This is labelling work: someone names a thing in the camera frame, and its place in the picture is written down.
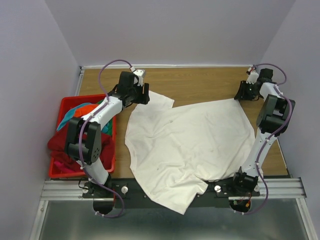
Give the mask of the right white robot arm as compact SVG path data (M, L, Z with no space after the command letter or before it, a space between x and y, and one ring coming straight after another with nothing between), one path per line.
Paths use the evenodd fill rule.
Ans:
M247 80L240 82L234 99L254 101L261 98L263 105L256 120L257 133L252 149L230 183L230 191L236 196L255 190L258 180L262 179L260 166L273 143L287 130L296 105L294 100L284 96L279 85L273 81L272 69L263 68L257 72L256 67L251 66L246 74Z

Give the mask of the white t shirt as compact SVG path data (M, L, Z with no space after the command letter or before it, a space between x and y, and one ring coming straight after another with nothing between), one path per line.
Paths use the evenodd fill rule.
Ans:
M254 129L232 98L175 107L164 95L149 97L127 124L130 169L153 202L184 214L208 181L239 170L253 147Z

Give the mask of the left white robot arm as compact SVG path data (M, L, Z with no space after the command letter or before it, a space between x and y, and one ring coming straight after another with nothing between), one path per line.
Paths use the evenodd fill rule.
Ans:
M118 84L94 110L69 120L64 152L80 165L89 181L94 183L93 191L101 198L111 191L111 178L100 159L102 128L132 104L148 104L149 84L144 83L145 75L144 69L121 72Z

